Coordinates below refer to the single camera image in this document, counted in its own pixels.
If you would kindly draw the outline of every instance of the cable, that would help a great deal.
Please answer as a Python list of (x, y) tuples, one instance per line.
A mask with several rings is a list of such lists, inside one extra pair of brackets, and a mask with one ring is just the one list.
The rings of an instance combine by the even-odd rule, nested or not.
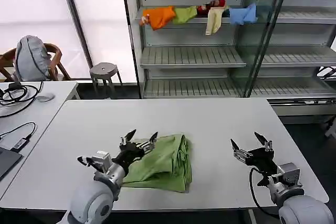
[[(16, 83), (16, 82), (11, 83), (8, 86), (8, 89), (6, 89), (4, 91), (1, 91), (1, 93), (0, 93), (0, 105), (9, 106), (9, 105), (12, 105), (12, 104), (18, 103), (18, 102), (27, 102), (27, 101), (29, 101), (29, 102), (27, 103), (26, 106), (19, 109), (18, 111), (15, 111), (15, 112), (13, 112), (11, 114), (7, 114), (7, 115), (0, 115), (0, 118), (6, 118), (8, 116), (15, 115), (15, 114), (25, 110), (26, 108), (28, 108), (33, 103), (33, 101), (35, 100), (35, 97), (37, 96), (37, 94), (39, 92), (41, 92), (42, 87), (43, 87), (43, 82), (42, 81), (41, 81), (40, 87), (38, 89), (37, 89), (37, 87), (35, 87), (33, 85), (21, 85), (21, 84)], [(31, 97), (28, 97), (28, 98), (24, 99), (24, 97), (28, 93), (28, 88), (32, 88), (33, 90), (35, 90), (35, 93)], [(17, 97), (13, 97), (13, 93), (18, 92), (18, 91), (22, 91), (22, 94), (17, 96)]]
[(10, 149), (10, 151), (12, 152), (16, 152), (16, 153), (19, 153), (29, 142), (30, 142), (30, 138), (32, 137), (32, 135), (35, 133), (35, 130), (36, 130), (36, 123), (34, 122), (28, 122), (28, 123), (24, 123), (14, 129), (12, 129), (11, 131), (8, 131), (8, 132), (5, 132), (5, 133), (2, 133), (0, 135), (0, 140), (3, 138), (3, 136), (11, 133), (11, 132), (14, 132), (16, 131), (17, 129), (25, 126), (25, 125), (28, 125), (28, 124), (32, 124), (34, 126), (33, 130), (26, 136), (26, 137), (23, 137), (21, 138), (14, 146), (13, 148)]
[(266, 210), (264, 210), (260, 205), (259, 203), (257, 202), (257, 199), (256, 199), (256, 195), (254, 194), (254, 190), (253, 190), (253, 183), (252, 183), (252, 175), (253, 175), (253, 171), (256, 171), (260, 174), (262, 174), (261, 171), (259, 171), (258, 169), (255, 169), (254, 167), (250, 170), (250, 173), (249, 173), (249, 184), (250, 184), (250, 190), (251, 190), (251, 194), (252, 194), (252, 198), (253, 198), (253, 201), (254, 203), (256, 204), (256, 206), (260, 209), (260, 211), (262, 211), (263, 213), (269, 215), (269, 216), (272, 216), (273, 218), (276, 218), (276, 219), (280, 219), (279, 215), (276, 215), (276, 214), (271, 214), (269, 212), (267, 212)]
[(14, 128), (14, 129), (12, 129), (11, 131), (8, 131), (8, 132), (0, 134), (0, 140), (3, 138), (4, 135), (7, 135), (7, 134), (9, 134), (11, 132), (14, 132), (14, 131), (18, 130), (19, 128), (21, 128), (21, 127), (23, 127), (25, 125), (29, 125), (29, 124), (32, 124), (34, 126), (34, 128), (33, 128), (33, 130), (25, 138), (26, 139), (30, 139), (32, 137), (33, 133), (35, 132), (35, 129), (36, 129), (36, 123), (34, 123), (34, 122), (24, 123), (24, 124), (22, 124), (22, 125), (20, 125), (20, 126), (18, 126), (16, 128)]

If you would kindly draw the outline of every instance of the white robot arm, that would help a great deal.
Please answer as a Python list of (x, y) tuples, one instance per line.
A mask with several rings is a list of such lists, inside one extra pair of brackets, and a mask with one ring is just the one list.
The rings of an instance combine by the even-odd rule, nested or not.
[(120, 153), (111, 158), (109, 153), (98, 151), (92, 157), (78, 157), (86, 166), (96, 169), (93, 181), (77, 188), (59, 224), (101, 224), (111, 213), (113, 203), (118, 200), (122, 179), (128, 174), (129, 166), (155, 148), (158, 133), (147, 142), (130, 142), (135, 130), (122, 137)]
[(273, 162), (272, 141), (267, 141), (264, 136), (256, 132), (255, 136), (264, 147), (247, 152), (239, 149), (232, 139), (231, 143), (235, 158), (257, 168), (252, 168), (249, 175), (250, 188), (256, 205), (260, 207), (252, 186), (254, 170), (263, 175), (263, 179), (257, 185), (267, 187), (271, 200), (280, 208), (279, 215), (267, 214), (280, 219), (282, 224), (334, 224), (333, 215), (324, 203), (304, 195), (305, 191), (299, 183), (300, 169), (293, 163), (277, 166)]

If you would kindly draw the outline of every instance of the white desk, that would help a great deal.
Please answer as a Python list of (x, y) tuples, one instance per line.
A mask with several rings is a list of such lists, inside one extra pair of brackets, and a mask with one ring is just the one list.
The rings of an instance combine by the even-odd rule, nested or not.
[[(8, 82), (0, 83), (0, 88), (5, 90), (8, 88)], [(40, 82), (23, 82), (23, 84), (34, 85), (39, 88)], [(23, 158), (20, 162), (13, 167), (13, 169), (0, 181), (0, 199), (9, 187), (10, 183), (18, 173), (26, 158), (32, 152), (33, 148), (37, 144), (38, 140), (44, 133), (45, 129), (52, 121), (56, 113), (62, 107), (64, 102), (71, 99), (73, 96), (77, 96), (77, 82), (75, 81), (49, 81), (44, 82), (44, 86), (40, 94), (53, 93), (55, 98), (51, 101), (41, 103), (34, 101), (24, 111), (19, 112), (16, 115), (9, 116), (7, 118), (0, 118), (0, 133), (7, 132), (13, 128), (20, 126), (27, 122), (35, 122), (37, 125), (36, 132), (31, 137), (30, 142), (20, 151)], [(20, 106), (26, 105), (19, 104), (10, 107), (0, 106), (0, 115), (10, 114), (20, 108)], [(22, 137), (27, 136), (33, 129), (32, 125), (27, 125), (19, 130), (8, 134), (2, 140), (0, 140), (0, 147), (11, 149)]]
[[(246, 150), (260, 147), (254, 131), (273, 140), (275, 162), (301, 168), (306, 194), (328, 195), (266, 99), (162, 99), (68, 101), (24, 164), (0, 207), (65, 210), (75, 188), (93, 178), (76, 158), (105, 150), (116, 155), (120, 136), (136, 138), (183, 132), (193, 143), (193, 182), (188, 194), (122, 188), (114, 210), (218, 209), (255, 207), (250, 168), (233, 158), (230, 138)], [(255, 174), (254, 184), (260, 179)], [(269, 191), (255, 186), (258, 202), (273, 206)]]

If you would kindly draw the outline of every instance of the mouse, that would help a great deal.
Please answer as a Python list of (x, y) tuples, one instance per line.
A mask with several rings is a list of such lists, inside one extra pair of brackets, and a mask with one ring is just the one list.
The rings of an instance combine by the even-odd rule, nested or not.
[(36, 97), (36, 100), (39, 102), (48, 102), (52, 100), (53, 98), (55, 98), (55, 95), (53, 93), (44, 93), (44, 94), (38, 95)]

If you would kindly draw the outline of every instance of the hanging towel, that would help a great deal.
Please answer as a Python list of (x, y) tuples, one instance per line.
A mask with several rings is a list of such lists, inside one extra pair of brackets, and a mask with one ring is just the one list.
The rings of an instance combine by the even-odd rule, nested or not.
[(176, 16), (173, 8), (173, 6), (168, 6), (155, 9), (146, 9), (142, 12), (142, 16), (148, 17), (152, 29), (157, 30), (164, 27)]
[(205, 35), (215, 34), (222, 25), (222, 14), (225, 7), (212, 7), (208, 13)]
[(244, 22), (255, 23), (256, 17), (256, 4), (253, 3), (247, 8), (229, 8), (230, 23), (243, 25)]
[(174, 24), (187, 23), (188, 20), (194, 18), (197, 15), (196, 6), (191, 6), (188, 8), (175, 8), (174, 9), (176, 17), (173, 18)]

